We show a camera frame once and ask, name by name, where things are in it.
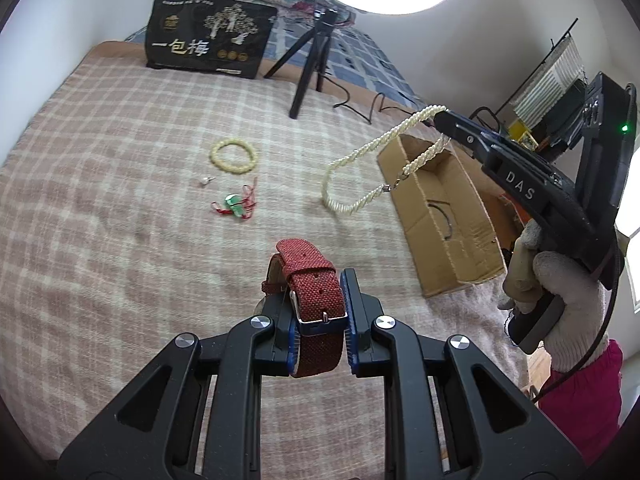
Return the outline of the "pink right sleeve forearm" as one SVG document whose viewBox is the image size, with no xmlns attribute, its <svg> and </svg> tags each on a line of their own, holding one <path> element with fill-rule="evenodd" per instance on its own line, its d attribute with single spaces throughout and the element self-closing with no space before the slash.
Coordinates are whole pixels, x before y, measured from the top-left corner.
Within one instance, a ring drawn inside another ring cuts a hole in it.
<svg viewBox="0 0 640 480">
<path fill-rule="evenodd" d="M 611 340 L 603 353 L 538 403 L 591 465 L 620 429 L 623 352 Z"/>
</svg>

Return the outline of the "white gloved right hand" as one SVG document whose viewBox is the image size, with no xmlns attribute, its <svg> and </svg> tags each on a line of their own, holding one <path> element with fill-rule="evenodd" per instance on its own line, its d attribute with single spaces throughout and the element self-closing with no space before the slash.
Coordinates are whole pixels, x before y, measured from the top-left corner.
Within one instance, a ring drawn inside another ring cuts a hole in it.
<svg viewBox="0 0 640 480">
<path fill-rule="evenodd" d="M 608 348 L 604 289 L 571 258 L 542 250 L 543 239 L 530 220 L 515 241 L 499 308 L 512 312 L 508 334 L 514 344 L 527 354 L 542 344 L 552 370 L 567 373 L 592 364 Z"/>
</svg>

